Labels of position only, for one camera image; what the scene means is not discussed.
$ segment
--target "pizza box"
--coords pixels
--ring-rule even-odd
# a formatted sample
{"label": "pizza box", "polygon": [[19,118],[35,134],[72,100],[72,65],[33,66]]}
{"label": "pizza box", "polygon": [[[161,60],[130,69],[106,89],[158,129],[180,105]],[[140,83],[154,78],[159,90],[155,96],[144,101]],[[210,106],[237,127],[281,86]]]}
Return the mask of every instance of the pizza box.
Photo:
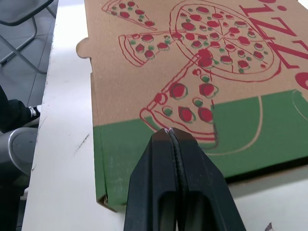
{"label": "pizza box", "polygon": [[228,182],[308,159],[307,10],[290,0],[85,0],[96,197],[118,210],[150,136],[191,133]]}

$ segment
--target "person's leg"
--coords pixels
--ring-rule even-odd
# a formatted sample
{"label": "person's leg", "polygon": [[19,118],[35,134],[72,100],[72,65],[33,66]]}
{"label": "person's leg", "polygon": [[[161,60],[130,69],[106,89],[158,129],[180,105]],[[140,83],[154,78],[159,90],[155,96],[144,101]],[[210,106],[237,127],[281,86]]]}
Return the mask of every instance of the person's leg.
{"label": "person's leg", "polygon": [[31,121],[32,113],[23,102],[8,100],[0,86],[0,131],[7,132]]}

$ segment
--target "white table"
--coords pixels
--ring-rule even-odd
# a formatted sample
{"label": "white table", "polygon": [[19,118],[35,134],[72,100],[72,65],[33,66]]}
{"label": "white table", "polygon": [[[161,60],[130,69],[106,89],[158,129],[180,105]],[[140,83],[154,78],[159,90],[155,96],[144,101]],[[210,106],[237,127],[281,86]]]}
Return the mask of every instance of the white table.
{"label": "white table", "polygon": [[[95,201],[83,0],[59,0],[23,231],[122,231],[124,214]],[[231,186],[248,231],[308,229],[308,167]]]}

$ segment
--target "black shoe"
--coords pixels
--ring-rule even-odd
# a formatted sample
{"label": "black shoe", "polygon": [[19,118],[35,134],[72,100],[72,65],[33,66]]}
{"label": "black shoe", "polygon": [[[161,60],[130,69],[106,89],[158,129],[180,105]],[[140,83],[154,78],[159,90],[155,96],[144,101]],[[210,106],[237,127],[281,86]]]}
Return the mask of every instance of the black shoe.
{"label": "black shoe", "polygon": [[35,107],[29,107],[31,117],[29,119],[29,122],[27,122],[23,127],[32,127],[34,125],[39,124],[39,117],[40,117],[40,111],[41,111],[42,105],[38,105]]}

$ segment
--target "pizza illustration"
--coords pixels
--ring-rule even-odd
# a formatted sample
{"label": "pizza illustration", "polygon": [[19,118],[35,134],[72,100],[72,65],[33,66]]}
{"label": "pizza illustration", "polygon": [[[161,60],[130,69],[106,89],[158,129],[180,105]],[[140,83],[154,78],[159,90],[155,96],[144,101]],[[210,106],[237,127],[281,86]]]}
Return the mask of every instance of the pizza illustration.
{"label": "pizza illustration", "polygon": [[176,126],[196,139],[215,144],[216,134],[211,108],[218,88],[211,76],[199,69],[193,59],[154,99],[141,110],[140,118],[152,129]]}
{"label": "pizza illustration", "polygon": [[[114,1],[108,7],[121,3],[128,5]],[[245,16],[205,0],[177,4],[169,30],[121,35],[119,44],[136,67],[180,50],[188,63],[141,109],[140,118],[155,131],[189,132],[207,147],[218,144],[213,110],[219,79],[263,82],[281,72],[281,61]]]}
{"label": "pizza illustration", "polygon": [[136,67],[145,65],[149,60],[155,58],[159,52],[170,50],[174,42],[170,36],[170,31],[119,36],[123,55]]}
{"label": "pizza illustration", "polygon": [[102,7],[102,10],[144,28],[157,30],[154,28],[155,23],[149,19],[144,10],[139,8],[135,1],[110,0]]}
{"label": "pizza illustration", "polygon": [[190,1],[177,5],[170,19],[171,37],[188,59],[199,56],[197,64],[202,69],[244,82],[265,81],[278,74],[280,61],[238,13],[213,3]]}

